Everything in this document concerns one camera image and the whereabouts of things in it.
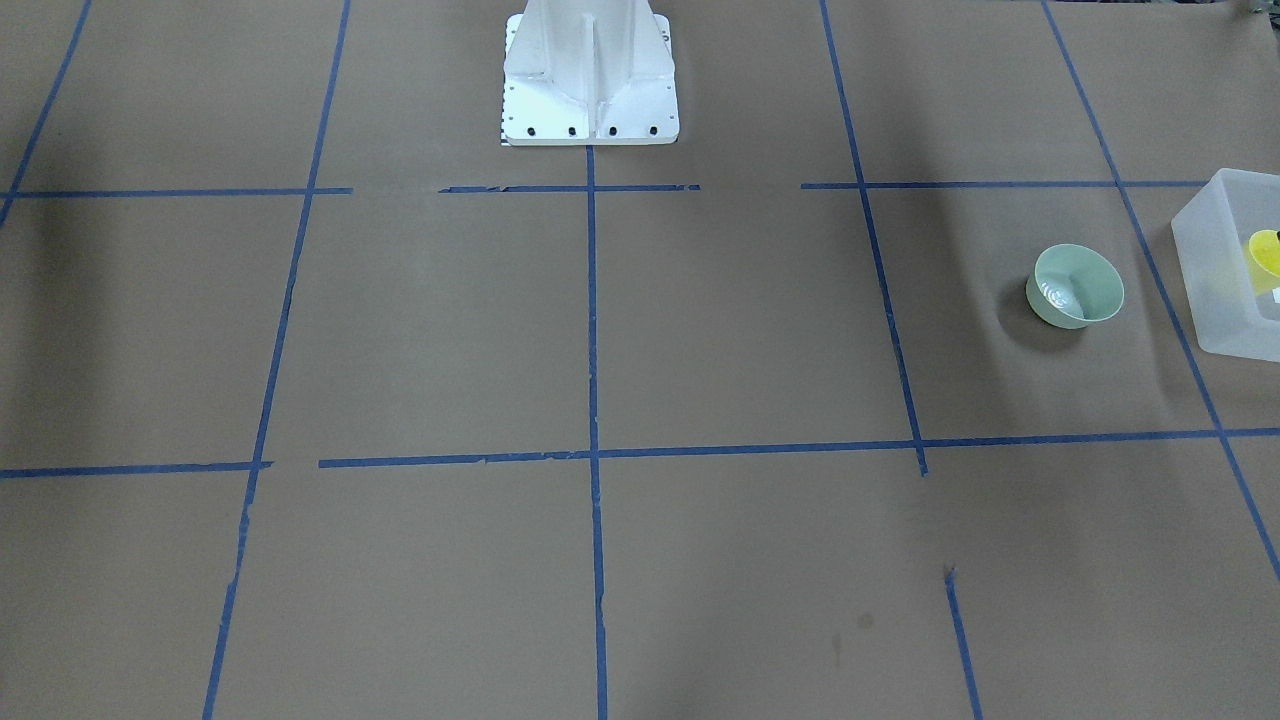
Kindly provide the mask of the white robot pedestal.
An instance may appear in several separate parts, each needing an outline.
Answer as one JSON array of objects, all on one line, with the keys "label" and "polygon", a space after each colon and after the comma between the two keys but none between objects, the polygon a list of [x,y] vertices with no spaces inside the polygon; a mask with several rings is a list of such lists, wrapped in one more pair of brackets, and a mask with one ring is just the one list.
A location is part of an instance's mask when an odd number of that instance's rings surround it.
[{"label": "white robot pedestal", "polygon": [[500,141],[678,141],[671,23],[649,1],[529,1],[506,20]]}]

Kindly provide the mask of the mint green bowl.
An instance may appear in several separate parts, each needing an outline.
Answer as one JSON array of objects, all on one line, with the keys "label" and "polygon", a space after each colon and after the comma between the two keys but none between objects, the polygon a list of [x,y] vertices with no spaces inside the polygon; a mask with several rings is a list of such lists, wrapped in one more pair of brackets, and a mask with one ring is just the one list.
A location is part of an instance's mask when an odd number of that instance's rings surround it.
[{"label": "mint green bowl", "polygon": [[1125,304],[1125,284],[1117,269],[1093,249],[1057,243],[1036,259],[1025,296],[1042,322],[1079,331],[1116,316]]}]

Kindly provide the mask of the clear plastic box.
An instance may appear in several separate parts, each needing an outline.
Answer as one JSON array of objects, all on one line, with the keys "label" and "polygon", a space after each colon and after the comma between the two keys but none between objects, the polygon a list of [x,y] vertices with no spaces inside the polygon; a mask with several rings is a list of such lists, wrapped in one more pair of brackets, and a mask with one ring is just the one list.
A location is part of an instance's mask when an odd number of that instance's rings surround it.
[{"label": "clear plastic box", "polygon": [[1276,231],[1279,178],[1222,168],[1172,218],[1171,229],[1202,350],[1275,363],[1277,275],[1248,250],[1252,234]]}]

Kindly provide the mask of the yellow plastic cup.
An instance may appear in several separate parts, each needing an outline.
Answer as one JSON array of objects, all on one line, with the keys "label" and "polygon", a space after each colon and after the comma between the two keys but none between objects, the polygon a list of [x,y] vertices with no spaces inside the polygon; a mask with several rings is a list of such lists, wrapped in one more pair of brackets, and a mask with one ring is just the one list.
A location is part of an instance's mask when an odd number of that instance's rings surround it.
[{"label": "yellow plastic cup", "polygon": [[1244,256],[1254,296],[1270,295],[1279,288],[1279,232],[1261,229],[1244,245]]}]

